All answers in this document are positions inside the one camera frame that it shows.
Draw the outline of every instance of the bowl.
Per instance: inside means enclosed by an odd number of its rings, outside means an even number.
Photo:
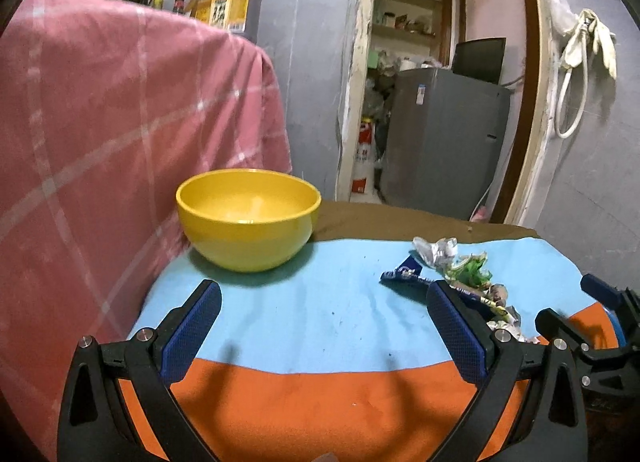
[[[193,247],[236,272],[260,272],[292,258],[311,236],[321,201],[309,182],[261,169],[196,175],[175,199]]]

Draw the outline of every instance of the refrigerator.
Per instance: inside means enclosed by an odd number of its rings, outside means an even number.
[[[494,178],[510,93],[451,70],[398,73],[380,179],[385,203],[469,220]]]

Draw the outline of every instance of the screw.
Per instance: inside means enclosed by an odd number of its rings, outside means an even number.
[[[503,328],[498,328],[498,330],[494,332],[494,336],[500,343],[508,343],[511,341],[511,334]]]
[[[554,339],[554,346],[558,350],[566,350],[566,342],[562,338],[557,337],[556,339]]]
[[[154,336],[154,330],[152,328],[141,328],[136,332],[136,339],[138,341],[149,341]]]
[[[78,346],[80,348],[87,348],[93,342],[94,338],[92,338],[91,336],[82,336],[78,341]]]

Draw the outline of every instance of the pink plaid tablecloth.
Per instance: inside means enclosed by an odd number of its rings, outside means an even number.
[[[0,388],[52,460],[78,339],[123,339],[186,243],[175,189],[289,172],[266,54],[115,0],[25,0],[0,38]]]

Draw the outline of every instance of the black monitor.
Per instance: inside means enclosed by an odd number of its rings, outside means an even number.
[[[463,41],[456,45],[451,71],[487,83],[500,83],[506,38]]]

